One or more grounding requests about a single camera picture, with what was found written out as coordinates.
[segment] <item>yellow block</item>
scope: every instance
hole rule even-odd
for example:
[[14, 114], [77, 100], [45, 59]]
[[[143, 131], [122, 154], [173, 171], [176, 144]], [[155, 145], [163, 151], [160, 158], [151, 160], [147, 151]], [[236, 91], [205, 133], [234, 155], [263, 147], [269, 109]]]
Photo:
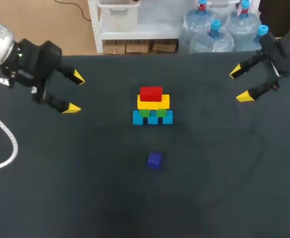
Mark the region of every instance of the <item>yellow block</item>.
[[137, 109], [138, 110], [147, 110], [148, 109], [147, 102], [142, 102], [140, 100], [140, 95], [137, 95]]
[[138, 110], [158, 110], [160, 102], [142, 102], [140, 95], [137, 95], [137, 109]]
[[163, 94], [162, 101], [159, 102], [159, 109], [169, 109], [170, 108], [170, 96], [169, 94]]
[[159, 102], [147, 102], [149, 110], [158, 110]]

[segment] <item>water bottle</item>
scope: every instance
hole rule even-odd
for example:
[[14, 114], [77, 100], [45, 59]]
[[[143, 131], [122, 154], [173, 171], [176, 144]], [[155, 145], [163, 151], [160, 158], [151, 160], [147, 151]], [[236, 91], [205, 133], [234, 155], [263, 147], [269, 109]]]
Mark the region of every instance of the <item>water bottle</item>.
[[233, 49], [233, 37], [225, 28], [221, 27], [220, 20], [214, 20], [208, 32], [198, 32], [193, 36], [189, 53], [232, 52]]
[[260, 50], [262, 46], [259, 43], [259, 38], [266, 35], [269, 28], [265, 25], [260, 25], [257, 30], [257, 35], [252, 40], [245, 40], [235, 47], [235, 51], [256, 51]]
[[225, 27], [233, 36], [235, 47], [240, 48], [240, 44], [244, 41], [254, 39], [257, 35], [258, 26], [261, 21], [258, 16], [253, 13], [248, 13], [250, 2], [243, 0], [241, 2], [241, 14], [238, 16], [237, 11], [231, 13]]
[[199, 0], [198, 10], [189, 11], [183, 18], [179, 35], [179, 53], [188, 53], [193, 35], [211, 25], [213, 12], [206, 9], [207, 0]]

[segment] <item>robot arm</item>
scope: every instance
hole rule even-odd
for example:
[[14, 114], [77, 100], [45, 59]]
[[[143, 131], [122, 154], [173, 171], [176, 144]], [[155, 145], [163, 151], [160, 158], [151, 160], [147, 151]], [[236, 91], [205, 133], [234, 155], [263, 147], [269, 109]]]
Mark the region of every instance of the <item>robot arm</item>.
[[290, 75], [290, 34], [276, 40], [269, 32], [259, 42], [262, 49], [251, 59], [238, 64], [230, 76], [235, 79], [262, 61], [268, 73], [267, 82], [238, 95], [236, 98], [240, 102], [255, 101], [271, 89], [277, 91], [279, 80]]
[[47, 103], [60, 113], [76, 113], [81, 110], [47, 92], [47, 83], [55, 70], [75, 84], [85, 82], [74, 68], [62, 63], [62, 50], [52, 42], [46, 41], [41, 46], [26, 39], [15, 42], [13, 33], [0, 24], [0, 69], [8, 78], [10, 88], [15, 82], [31, 87], [35, 102]]

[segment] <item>green block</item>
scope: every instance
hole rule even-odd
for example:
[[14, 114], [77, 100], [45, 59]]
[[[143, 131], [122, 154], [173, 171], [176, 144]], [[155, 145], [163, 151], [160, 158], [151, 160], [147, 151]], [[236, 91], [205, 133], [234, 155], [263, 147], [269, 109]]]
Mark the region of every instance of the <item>green block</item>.
[[156, 115], [158, 118], [165, 118], [167, 116], [167, 110], [166, 109], [156, 110]]
[[140, 113], [140, 116], [142, 118], [148, 118], [149, 114], [150, 114], [150, 111], [149, 110], [139, 110], [139, 113]]

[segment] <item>toy block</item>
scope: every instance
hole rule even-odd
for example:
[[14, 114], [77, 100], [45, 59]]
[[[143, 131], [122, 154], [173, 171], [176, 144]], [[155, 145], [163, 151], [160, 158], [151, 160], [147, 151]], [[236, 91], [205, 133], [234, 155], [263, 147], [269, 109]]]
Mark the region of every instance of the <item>toy block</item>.
[[168, 110], [166, 117], [163, 118], [163, 124], [172, 124], [173, 120], [173, 112]]
[[140, 95], [137, 95], [137, 109], [138, 110], [147, 110], [148, 109], [148, 103], [142, 102], [140, 100]]
[[170, 96], [169, 94], [164, 94], [162, 96], [162, 101], [159, 102], [159, 109], [169, 109], [170, 108]]
[[159, 103], [158, 102], [147, 102], [147, 106], [149, 110], [158, 110]]
[[158, 118], [164, 118], [167, 115], [167, 110], [166, 109], [156, 110], [156, 115]]
[[150, 116], [148, 117], [149, 125], [158, 125], [158, 117], [156, 116], [156, 111], [150, 111]]
[[143, 124], [144, 124], [144, 120], [140, 116], [139, 111], [134, 111], [134, 113], [133, 113], [133, 125], [143, 125]]
[[161, 102], [162, 94], [162, 87], [140, 87], [140, 101], [142, 102]]
[[148, 118], [150, 115], [150, 111], [149, 110], [139, 110], [140, 116], [142, 118]]
[[160, 169], [162, 158], [162, 154], [151, 152], [148, 156], [147, 166], [155, 170]]

